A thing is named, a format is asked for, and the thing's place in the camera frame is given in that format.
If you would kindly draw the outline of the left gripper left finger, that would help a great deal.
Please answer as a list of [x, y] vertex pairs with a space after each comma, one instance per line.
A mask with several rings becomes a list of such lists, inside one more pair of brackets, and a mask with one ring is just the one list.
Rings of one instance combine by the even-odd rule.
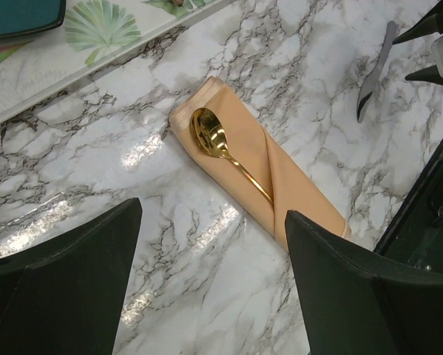
[[128, 199], [0, 259], [0, 354], [110, 354], [143, 209]]

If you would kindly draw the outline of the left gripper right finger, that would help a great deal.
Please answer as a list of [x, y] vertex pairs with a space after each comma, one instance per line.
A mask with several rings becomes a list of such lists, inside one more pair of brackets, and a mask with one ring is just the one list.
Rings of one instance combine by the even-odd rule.
[[443, 274], [285, 218], [311, 354], [443, 354]]

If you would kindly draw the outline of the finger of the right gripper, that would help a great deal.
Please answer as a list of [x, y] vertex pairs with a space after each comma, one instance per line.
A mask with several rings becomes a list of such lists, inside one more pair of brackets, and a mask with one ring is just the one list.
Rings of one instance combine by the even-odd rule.
[[433, 33], [443, 34], [443, 0], [440, 0], [408, 31], [397, 36], [393, 44], [401, 44]]
[[436, 65], [418, 70], [405, 76], [406, 81], [424, 81], [443, 86], [443, 77], [440, 76]]

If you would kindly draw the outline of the silver table knife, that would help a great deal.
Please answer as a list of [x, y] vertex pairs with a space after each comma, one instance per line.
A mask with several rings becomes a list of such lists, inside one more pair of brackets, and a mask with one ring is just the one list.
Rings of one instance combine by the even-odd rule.
[[390, 50], [393, 46], [393, 40], [396, 37], [397, 30], [398, 26], [395, 21], [389, 21], [387, 23], [384, 41], [382, 44], [382, 48], [379, 51], [379, 56], [377, 58], [376, 64], [372, 71], [366, 76], [359, 90], [359, 96], [356, 103], [356, 119], [358, 123], [363, 122], [369, 100], [379, 82], [380, 75], [382, 74]]

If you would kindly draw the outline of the orange cloth napkin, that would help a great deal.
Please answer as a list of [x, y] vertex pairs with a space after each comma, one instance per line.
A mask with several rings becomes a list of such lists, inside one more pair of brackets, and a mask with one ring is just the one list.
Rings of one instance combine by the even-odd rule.
[[[230, 154], [271, 196], [271, 201], [232, 163], [210, 158], [192, 137], [189, 123], [196, 109], [210, 109], [226, 129]], [[285, 216], [299, 211], [329, 232], [349, 238], [345, 218], [316, 187], [220, 78], [208, 77], [174, 109], [170, 127], [191, 158], [216, 180], [275, 240], [286, 249]]]

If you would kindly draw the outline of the gold spoon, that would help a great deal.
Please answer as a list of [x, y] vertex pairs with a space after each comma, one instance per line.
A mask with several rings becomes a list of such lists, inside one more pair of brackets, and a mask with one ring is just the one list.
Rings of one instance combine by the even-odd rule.
[[261, 186], [253, 175], [229, 152], [226, 131], [220, 119], [208, 108], [196, 109], [190, 118], [189, 128], [192, 138], [200, 150], [211, 158], [226, 159], [256, 187], [263, 197], [274, 205], [271, 195]]

